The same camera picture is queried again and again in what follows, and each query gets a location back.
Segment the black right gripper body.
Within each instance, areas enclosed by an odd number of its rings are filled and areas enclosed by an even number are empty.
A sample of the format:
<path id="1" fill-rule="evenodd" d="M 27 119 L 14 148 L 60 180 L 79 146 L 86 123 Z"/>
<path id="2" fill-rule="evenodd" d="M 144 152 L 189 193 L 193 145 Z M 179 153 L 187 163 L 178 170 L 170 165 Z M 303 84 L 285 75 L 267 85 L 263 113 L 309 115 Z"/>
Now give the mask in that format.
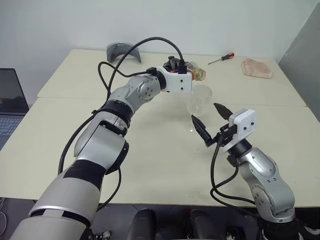
<path id="1" fill-rule="evenodd" d="M 216 134 L 214 137 L 217 143 L 217 146 L 224 147 L 226 146 L 231 140 L 233 139 L 233 136 L 237 133 L 238 127 L 236 124 L 229 126 L 228 124 L 222 126 L 220 128 L 220 132 Z"/>

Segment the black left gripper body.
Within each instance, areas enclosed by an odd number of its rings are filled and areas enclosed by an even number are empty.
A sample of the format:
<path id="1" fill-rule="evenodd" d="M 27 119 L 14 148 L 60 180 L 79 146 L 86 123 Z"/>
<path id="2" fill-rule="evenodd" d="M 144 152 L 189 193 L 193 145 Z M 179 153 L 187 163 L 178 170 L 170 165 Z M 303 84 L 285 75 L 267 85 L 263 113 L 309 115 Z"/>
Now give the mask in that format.
<path id="1" fill-rule="evenodd" d="M 166 71 L 170 72 L 170 73 L 178 73 L 179 72 L 179 64 L 180 62 L 165 62 L 163 64 L 163 67 L 166 69 Z"/>

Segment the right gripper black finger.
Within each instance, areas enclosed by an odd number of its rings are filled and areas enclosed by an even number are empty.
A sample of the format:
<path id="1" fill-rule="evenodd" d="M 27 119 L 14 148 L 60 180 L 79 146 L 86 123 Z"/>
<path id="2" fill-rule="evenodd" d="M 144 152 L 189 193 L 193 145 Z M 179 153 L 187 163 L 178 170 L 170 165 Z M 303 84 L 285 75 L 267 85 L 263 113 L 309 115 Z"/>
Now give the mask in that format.
<path id="1" fill-rule="evenodd" d="M 191 115 L 191 121 L 193 123 L 195 131 L 203 139 L 205 146 L 210 147 L 211 145 L 213 145 L 215 143 L 215 140 L 208 133 L 208 131 L 206 130 L 206 126 L 202 123 L 202 121 L 194 115 Z"/>
<path id="2" fill-rule="evenodd" d="M 229 110 L 227 107 L 220 103 L 214 103 L 213 104 L 219 115 L 224 119 L 224 120 L 229 120 L 230 116 L 233 114 L 231 110 Z"/>

